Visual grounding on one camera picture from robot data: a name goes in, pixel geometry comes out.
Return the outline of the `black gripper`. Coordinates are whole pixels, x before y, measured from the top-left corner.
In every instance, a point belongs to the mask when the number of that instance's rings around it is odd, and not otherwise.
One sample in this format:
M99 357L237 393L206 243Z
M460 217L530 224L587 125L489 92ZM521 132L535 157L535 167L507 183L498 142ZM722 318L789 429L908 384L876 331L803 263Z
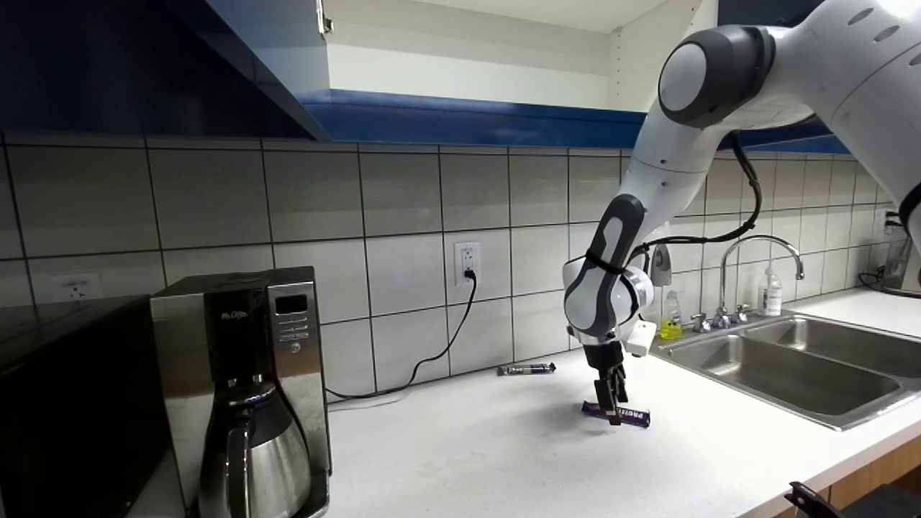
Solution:
M596 372L596 411L613 426L625 423L625 370L622 370L622 345L587 345L587 367Z

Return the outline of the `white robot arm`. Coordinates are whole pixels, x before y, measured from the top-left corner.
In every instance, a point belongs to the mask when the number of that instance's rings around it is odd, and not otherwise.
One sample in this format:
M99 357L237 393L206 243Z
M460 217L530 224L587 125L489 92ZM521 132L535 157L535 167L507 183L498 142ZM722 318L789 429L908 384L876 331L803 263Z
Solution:
M586 407L612 423L625 397L625 331L655 301L630 265L684 214L737 129L820 122L898 204L921 249L921 0L823 0L799 26L714 26L662 65L620 194L587 252L564 265L568 331L600 372Z

